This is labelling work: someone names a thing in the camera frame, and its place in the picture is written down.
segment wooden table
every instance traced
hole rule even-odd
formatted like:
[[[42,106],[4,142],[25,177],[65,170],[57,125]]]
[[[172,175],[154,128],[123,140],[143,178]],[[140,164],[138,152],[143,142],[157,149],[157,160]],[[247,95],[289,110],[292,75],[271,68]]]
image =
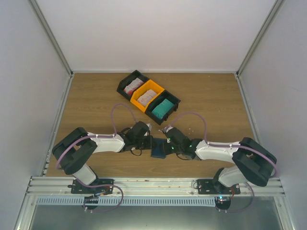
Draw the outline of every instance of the wooden table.
[[[207,73],[148,73],[149,77],[181,100],[179,108],[161,126],[142,113],[116,92],[118,83],[127,73],[75,74],[59,126],[56,143],[77,127],[97,134],[112,134],[110,111],[117,103],[129,105],[137,120],[153,125],[151,134],[165,138],[161,129],[179,114],[187,111],[200,113],[208,124],[210,141],[234,142],[253,137],[237,81],[233,74]],[[131,127],[133,119],[128,109],[119,106],[114,112],[118,130]],[[202,138],[204,125],[194,115],[186,115],[175,126],[190,138]],[[176,155],[165,159],[150,157],[150,150],[139,157],[130,152],[96,153],[87,164],[101,177],[213,177],[216,171],[232,164],[207,160],[183,161]],[[51,156],[47,176],[66,176],[55,169]]]

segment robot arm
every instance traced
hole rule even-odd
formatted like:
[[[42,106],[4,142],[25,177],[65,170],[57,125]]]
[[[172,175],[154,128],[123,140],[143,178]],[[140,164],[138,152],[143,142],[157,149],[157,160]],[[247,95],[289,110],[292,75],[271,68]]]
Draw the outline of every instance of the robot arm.
[[[89,185],[97,179],[97,175],[86,164],[93,153],[151,149],[153,137],[149,135],[150,130],[151,125],[143,122],[137,122],[133,127],[126,128],[115,135],[93,134],[79,127],[58,143],[52,149],[52,153],[59,160],[72,143],[83,137],[92,137],[77,143],[79,148],[71,148],[60,161],[60,165],[67,175],[73,175],[83,184]]]
[[[90,137],[80,141],[78,149],[71,148],[62,157],[60,165],[67,175],[73,175],[85,185],[93,184],[97,175],[86,165],[89,157],[96,152],[125,152],[136,150],[148,150],[159,148],[163,154],[182,154],[188,160],[220,160],[234,163],[231,168],[221,168],[213,178],[214,190],[222,193],[234,184],[250,181],[258,186],[266,186],[273,171],[273,167],[261,156],[253,155],[253,152],[242,149],[248,147],[261,152],[274,164],[276,158],[257,142],[250,138],[243,138],[240,142],[216,143],[203,139],[186,137],[175,127],[167,127],[164,134],[167,142],[158,146],[150,134],[151,125],[137,122],[133,127],[126,128],[115,135],[97,135],[86,132],[83,128],[77,128],[57,144],[52,153],[58,160],[67,148],[83,137]]]
[[[265,148],[251,138],[243,138],[240,142],[216,143],[203,139],[186,137],[175,127],[164,129],[167,144],[163,149],[165,154],[182,154],[188,160],[220,160],[234,163],[231,168],[221,168],[213,179],[215,190],[220,193],[234,184],[250,181],[257,186],[266,186],[273,171],[273,166],[261,156],[252,151],[243,149],[241,146],[256,150],[268,157],[274,164],[277,159]]]

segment enclosure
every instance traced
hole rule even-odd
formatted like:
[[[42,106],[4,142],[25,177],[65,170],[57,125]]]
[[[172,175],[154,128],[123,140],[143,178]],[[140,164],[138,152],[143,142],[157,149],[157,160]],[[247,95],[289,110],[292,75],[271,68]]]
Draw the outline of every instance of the enclosure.
[[[306,9],[302,0],[4,3],[3,229],[304,229]],[[174,104],[161,124],[148,115],[155,114],[149,104],[136,107],[137,98],[118,92],[135,70],[153,82],[150,103],[168,95]],[[278,178],[266,187],[249,183],[253,192],[240,183],[230,210],[252,199],[253,206],[223,213],[215,208],[217,195],[200,194],[195,183],[230,162],[99,152],[86,164],[114,179],[124,199],[112,212],[85,213],[86,195],[71,193],[74,178],[56,169],[52,148],[77,127],[112,134],[118,103],[150,123],[155,138],[165,138],[163,128],[189,111],[205,117],[209,141],[253,138],[277,158]],[[133,126],[124,106],[113,118],[117,131]],[[196,116],[174,125],[190,139],[204,135]],[[114,187],[98,209],[120,198]]]

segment metal base plate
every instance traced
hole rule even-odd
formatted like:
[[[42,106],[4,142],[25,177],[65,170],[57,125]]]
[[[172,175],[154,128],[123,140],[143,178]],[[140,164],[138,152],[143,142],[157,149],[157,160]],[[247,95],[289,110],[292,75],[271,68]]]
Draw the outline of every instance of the metal base plate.
[[[113,179],[98,179],[95,184],[114,184]],[[105,195],[113,193],[113,187],[98,187],[98,188],[88,188],[81,185],[77,180],[72,181],[72,185],[68,185],[68,188],[71,188],[72,194],[97,194],[104,193]]]
[[[221,194],[221,195],[231,195],[232,191],[231,189],[225,189],[223,192],[218,193],[216,192],[213,183],[212,183],[212,179],[198,179],[197,180],[197,189],[198,189],[198,194],[201,195],[214,195],[214,194]],[[231,186],[231,188],[233,189],[235,195],[240,194],[240,187],[239,184],[234,184],[233,186]]]

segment white wall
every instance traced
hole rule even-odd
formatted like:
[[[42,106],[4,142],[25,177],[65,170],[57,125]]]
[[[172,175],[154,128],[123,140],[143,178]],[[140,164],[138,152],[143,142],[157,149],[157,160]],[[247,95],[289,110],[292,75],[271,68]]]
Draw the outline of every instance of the white wall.
[[[263,145],[278,160],[299,229],[306,229],[307,1],[286,1],[242,73]]]
[[[38,0],[74,71],[237,71],[274,0]]]
[[[26,0],[0,7],[0,226],[13,229],[39,175],[68,74]]]

